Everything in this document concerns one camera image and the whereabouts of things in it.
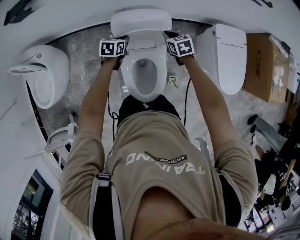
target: toilet bowl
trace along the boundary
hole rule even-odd
[[[247,39],[244,31],[216,24],[196,37],[197,61],[215,85],[228,95],[243,86]]]
[[[163,31],[172,29],[168,12],[160,9],[134,9],[111,18],[114,37],[129,36],[128,54],[121,64],[124,83],[137,100],[156,99],[166,82],[166,45]]]
[[[68,56],[49,45],[29,48],[20,56],[19,65],[7,71],[27,81],[35,103],[43,109],[57,103],[69,83]]]

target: toilet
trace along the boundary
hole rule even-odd
[[[9,75],[25,79],[37,106],[47,109],[66,92],[70,74],[69,58],[57,48],[38,45],[22,53],[19,65],[7,71]]]
[[[247,39],[244,31],[216,24],[196,37],[197,61],[215,85],[228,95],[243,86]]]
[[[111,18],[114,37],[129,36],[128,54],[121,64],[124,83],[137,100],[156,99],[166,82],[166,50],[163,31],[172,29],[168,12],[160,9],[134,9]]]

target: gray floor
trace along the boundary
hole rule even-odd
[[[188,33],[195,41],[195,36],[201,34],[207,28],[206,25],[199,25],[189,22],[173,21],[173,30]],[[97,71],[101,67],[98,56],[99,40],[110,37],[110,25],[96,27],[85,30],[71,36],[60,39],[52,46],[63,50],[70,59],[70,83],[64,97],[50,109],[39,109],[44,127],[51,131],[65,126],[68,121],[68,115],[71,112],[79,113],[80,105],[84,95],[92,84]],[[183,119],[184,100],[189,76],[184,66],[179,67],[175,59],[168,55],[167,57],[168,73],[176,74],[179,77],[178,88],[166,84],[163,94],[176,107],[177,112]],[[111,111],[118,113],[121,102],[127,93],[121,90],[123,85],[120,72],[114,71],[109,89]],[[239,91],[236,95],[224,95],[227,102],[231,120],[241,140],[248,145],[251,140],[247,119],[250,115],[257,113],[267,122],[278,128],[277,123],[282,122],[286,112],[287,104],[269,104],[244,91]],[[104,132],[102,136],[105,154],[107,155],[113,145],[112,137],[113,120],[108,115],[106,108]],[[197,102],[193,85],[190,85],[187,99],[187,131],[191,142],[199,147],[196,138],[202,137],[207,141],[211,158],[213,158],[212,146],[208,129],[203,119],[203,115]],[[266,150],[269,145],[258,136],[258,143]]]

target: toilet lid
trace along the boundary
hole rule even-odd
[[[7,70],[8,74],[12,76],[23,76],[24,74],[41,71],[48,71],[48,69],[46,67],[28,64],[13,66]]]

